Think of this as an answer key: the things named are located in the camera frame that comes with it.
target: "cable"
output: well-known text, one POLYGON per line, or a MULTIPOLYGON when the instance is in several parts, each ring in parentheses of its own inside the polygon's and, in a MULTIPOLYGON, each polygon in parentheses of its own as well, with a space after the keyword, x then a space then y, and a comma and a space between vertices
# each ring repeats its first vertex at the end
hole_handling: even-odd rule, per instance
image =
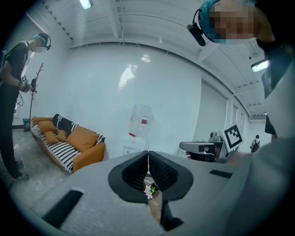
POLYGON ((9 191, 9 189, 11 188, 12 184, 13 184, 14 180, 12 181, 12 183, 9 185, 7 191, 9 191))
POLYGON ((195 12, 195 14, 194 14, 193 24, 195 23, 195 16, 197 15, 197 13, 198 13, 199 10, 200 10, 200 9, 198 9, 198 10, 195 12))
POLYGON ((144 180, 144 181, 146 181, 146 182, 148 182, 148 183, 152 184, 151 182, 149 182, 149 181, 147 181, 147 180, 144 180))
POLYGON ((22 100, 21 100, 21 102, 23 102, 23 103, 22 103, 22 105, 20 105, 20 104, 17 102, 17 104, 18 104, 19 106, 23 106, 23 105, 24 105, 24 100, 23 100, 23 97, 22 97, 22 95, 20 94, 20 92, 18 93, 18 95, 19 95, 19 96, 20 96, 20 98, 22 99, 22 100))

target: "headset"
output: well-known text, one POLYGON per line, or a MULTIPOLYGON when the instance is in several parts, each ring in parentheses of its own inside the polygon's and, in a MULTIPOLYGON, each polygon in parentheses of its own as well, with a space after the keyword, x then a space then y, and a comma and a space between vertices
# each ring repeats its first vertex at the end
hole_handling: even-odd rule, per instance
POLYGON ((189 24, 186 28, 188 29, 188 31, 193 35, 193 37, 197 40, 197 42, 199 43, 200 46, 205 46, 206 42, 204 40, 204 38, 202 37, 202 34, 204 34, 206 36, 206 38, 212 42, 214 42, 213 40, 211 40, 205 33, 204 31, 202 31, 202 29, 200 29, 200 27, 198 27, 197 23, 195 22, 195 16, 197 15, 198 11, 200 11, 200 9, 198 9, 195 12, 194 18, 193 18, 193 24, 189 24))
POLYGON ((45 33, 39 33, 38 35, 40 37, 42 37, 42 35, 46 35, 49 38, 49 40, 50 40, 49 45, 45 47, 46 50, 48 51, 51 48, 51 38, 50 38, 50 36, 48 34, 45 34, 45 33))

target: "teal cap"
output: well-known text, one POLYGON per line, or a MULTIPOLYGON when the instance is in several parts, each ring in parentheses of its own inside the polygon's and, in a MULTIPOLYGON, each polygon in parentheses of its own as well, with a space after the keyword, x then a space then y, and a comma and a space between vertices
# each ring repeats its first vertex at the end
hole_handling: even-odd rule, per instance
POLYGON ((209 10, 213 6, 213 4, 217 1, 219 0, 204 1, 199 11, 199 16, 200 16, 199 24, 200 24, 201 30, 204 32, 207 38, 209 38, 213 42, 227 44, 228 40, 221 39, 220 34, 216 34, 215 29, 210 27, 210 24, 209 24, 209 10))
POLYGON ((41 38, 41 47, 46 47, 46 42, 45 42, 45 39, 43 39, 40 35, 35 35, 32 39, 38 39, 38 38, 41 38))

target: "striped sofa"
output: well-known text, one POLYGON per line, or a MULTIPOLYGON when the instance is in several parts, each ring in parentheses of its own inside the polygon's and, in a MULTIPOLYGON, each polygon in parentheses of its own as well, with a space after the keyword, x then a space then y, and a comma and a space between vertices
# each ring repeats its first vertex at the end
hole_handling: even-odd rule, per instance
POLYGON ((56 114, 53 118, 33 118, 31 131, 33 137, 38 141, 46 154, 53 159, 53 161, 67 171, 69 174, 77 171, 78 169, 104 159, 106 153, 105 138, 99 135, 95 145, 81 153, 76 148, 67 142, 57 142, 55 144, 48 144, 45 136, 40 132, 39 122, 43 120, 51 120, 58 130, 65 130, 67 136, 76 128, 78 124, 56 114))

